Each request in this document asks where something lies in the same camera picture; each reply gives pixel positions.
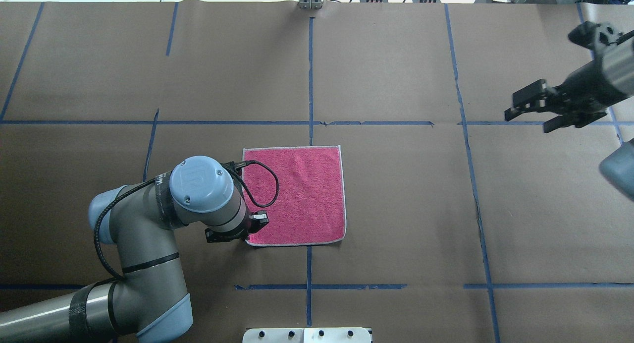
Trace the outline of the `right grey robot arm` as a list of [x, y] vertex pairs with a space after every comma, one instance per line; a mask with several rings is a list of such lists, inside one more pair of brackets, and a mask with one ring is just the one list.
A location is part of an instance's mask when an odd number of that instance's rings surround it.
[[558, 86], [539, 79], [512, 95], [505, 121], [526, 113], [553, 113], [545, 133], [573, 126], [585, 127], [607, 115], [607, 109], [634, 94], [633, 33], [623, 33], [609, 22], [586, 21], [568, 39], [591, 50], [593, 61], [573, 71]]

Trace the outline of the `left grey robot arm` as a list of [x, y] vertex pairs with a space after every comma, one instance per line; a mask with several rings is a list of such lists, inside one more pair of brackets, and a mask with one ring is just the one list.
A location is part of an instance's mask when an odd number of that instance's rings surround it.
[[241, 170], [254, 160], [220, 163], [193, 156], [153, 179], [97, 195], [89, 205], [93, 244], [111, 278], [75, 293], [1, 314], [3, 343], [110, 343], [134, 335], [169, 343], [193, 324], [192, 300], [175, 230], [206, 226], [208, 243], [247, 240], [268, 222]]

